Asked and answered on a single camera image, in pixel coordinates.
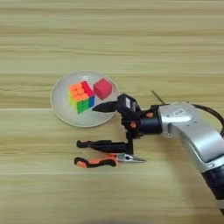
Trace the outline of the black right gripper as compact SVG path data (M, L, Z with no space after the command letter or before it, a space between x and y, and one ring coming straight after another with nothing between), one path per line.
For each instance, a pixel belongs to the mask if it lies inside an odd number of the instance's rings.
M162 133L161 118L158 114L158 105L152 105L149 109L142 110L140 116L122 115L122 125L126 129L126 138L128 143L112 142L110 140L89 141L87 146L101 152L124 153L133 155L133 140L141 138L144 135L158 135ZM110 113L116 111L116 102L107 101L100 103L93 111L101 113Z

